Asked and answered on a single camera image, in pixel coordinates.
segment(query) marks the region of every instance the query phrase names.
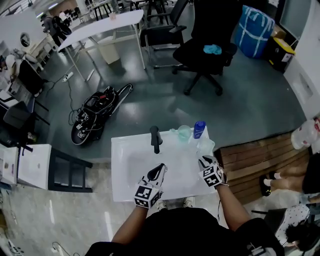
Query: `sink basin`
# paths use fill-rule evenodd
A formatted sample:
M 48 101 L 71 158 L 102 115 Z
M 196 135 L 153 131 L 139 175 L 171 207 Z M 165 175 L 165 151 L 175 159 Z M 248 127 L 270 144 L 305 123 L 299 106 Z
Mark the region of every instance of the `sink basin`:
M 159 146 L 159 154 L 154 153 L 150 133 L 111 139 L 111 177 L 115 202 L 133 201 L 135 184 L 161 163 L 167 166 L 162 183 L 162 200 L 206 195 L 216 191 L 213 187 L 207 187 L 198 175 L 198 140 L 191 138 L 189 142 L 182 142 L 171 131 L 160 134 L 163 143 Z M 207 127 L 202 136 L 209 138 Z

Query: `yellow lid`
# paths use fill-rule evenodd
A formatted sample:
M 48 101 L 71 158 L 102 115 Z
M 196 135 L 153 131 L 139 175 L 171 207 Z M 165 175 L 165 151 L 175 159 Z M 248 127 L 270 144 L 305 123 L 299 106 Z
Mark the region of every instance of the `yellow lid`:
M 287 44 L 283 39 L 273 37 L 273 40 L 281 46 L 282 49 L 284 49 L 289 54 L 296 54 L 296 52 L 291 48 L 289 44 Z

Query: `blue bottle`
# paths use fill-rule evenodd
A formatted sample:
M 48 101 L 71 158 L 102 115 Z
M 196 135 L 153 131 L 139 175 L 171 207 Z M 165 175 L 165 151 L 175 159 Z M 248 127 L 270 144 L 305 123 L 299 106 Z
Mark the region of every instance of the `blue bottle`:
M 194 124 L 193 137 L 199 139 L 206 128 L 205 121 L 198 121 Z

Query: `blue and white bag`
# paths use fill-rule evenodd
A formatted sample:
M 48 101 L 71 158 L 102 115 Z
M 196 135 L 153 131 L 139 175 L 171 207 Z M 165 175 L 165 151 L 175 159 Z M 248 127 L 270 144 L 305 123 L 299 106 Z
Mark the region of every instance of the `blue and white bag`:
M 275 21 L 260 10 L 244 5 L 235 44 L 249 58 L 260 58 L 267 45 Z

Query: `round mirror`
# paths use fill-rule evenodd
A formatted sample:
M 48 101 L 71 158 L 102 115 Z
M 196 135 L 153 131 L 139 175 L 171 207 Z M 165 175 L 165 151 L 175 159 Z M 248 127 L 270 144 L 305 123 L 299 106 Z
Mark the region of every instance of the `round mirror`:
M 23 47 L 30 46 L 30 37 L 27 33 L 22 33 L 20 36 L 20 42 Z

